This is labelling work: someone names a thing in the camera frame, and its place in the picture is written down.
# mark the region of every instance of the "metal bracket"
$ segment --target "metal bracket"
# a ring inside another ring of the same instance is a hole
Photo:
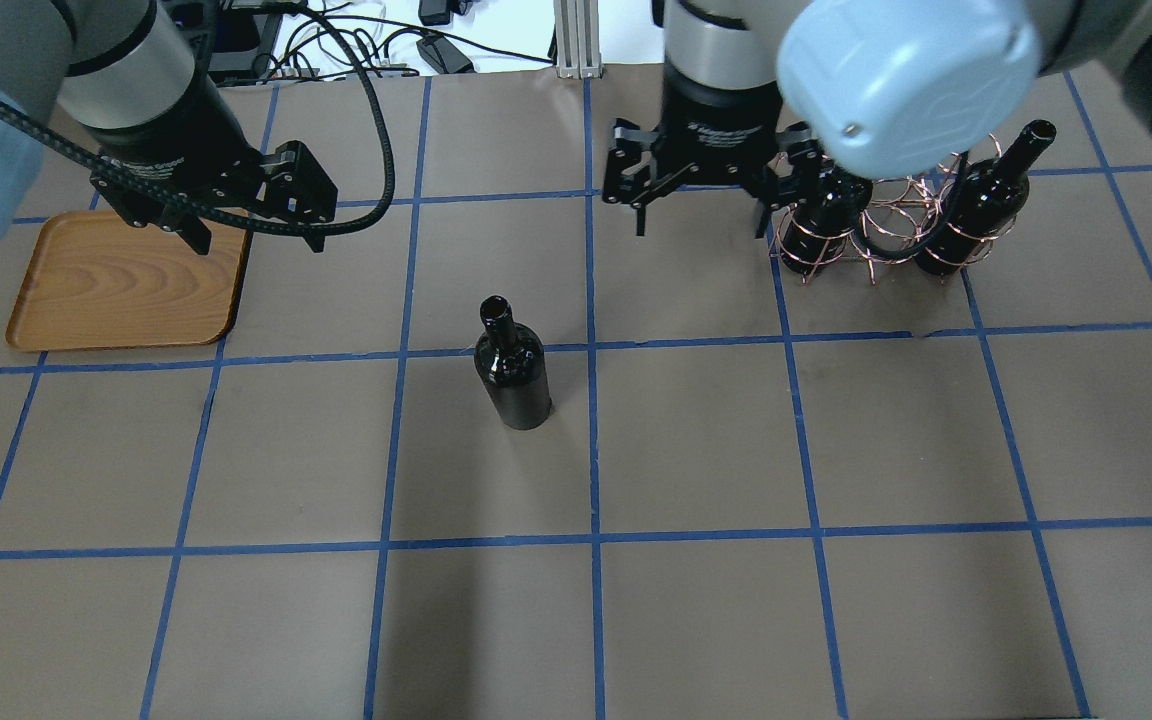
[[[554,0],[558,77],[602,77],[598,48],[598,0]]]

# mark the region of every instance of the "power adapter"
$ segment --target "power adapter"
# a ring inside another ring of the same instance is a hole
[[[473,63],[461,53],[452,40],[441,35],[433,37],[422,37],[416,41],[416,51],[420,58],[430,63],[440,74],[473,73]]]

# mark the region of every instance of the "wooden cutting board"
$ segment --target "wooden cutting board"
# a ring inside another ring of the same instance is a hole
[[[114,211],[51,218],[38,232],[6,331],[14,350],[207,344],[238,311],[250,233],[211,229],[210,255],[132,228]]]

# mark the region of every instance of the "black bottle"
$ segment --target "black bottle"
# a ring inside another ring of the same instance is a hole
[[[509,302],[493,295],[483,301],[479,317],[486,332],[473,349],[483,387],[503,424],[516,430],[538,427],[553,409],[545,377],[545,347],[526,325],[513,321]]]
[[[813,196],[795,206],[795,225],[782,241],[781,262],[803,276],[844,250],[846,234],[874,191],[872,182],[836,165],[824,168],[817,182]]]
[[[948,223],[914,259],[919,268],[933,275],[954,274],[977,250],[978,237],[991,236],[1009,223],[1029,200],[1025,172],[1055,139],[1055,126],[1034,120],[1020,131],[1002,158],[982,160],[968,168],[950,190],[958,196],[950,200]]]

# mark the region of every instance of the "grid-patterned table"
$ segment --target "grid-patterned table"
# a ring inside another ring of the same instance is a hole
[[[1152,141],[1102,70],[970,276],[810,287],[699,188],[596,200],[658,67],[387,79],[387,219],[257,237],[219,346],[15,355],[51,156],[0,243],[0,717],[1152,717]],[[353,83],[232,91],[342,215]],[[503,429],[500,291],[556,415]]]

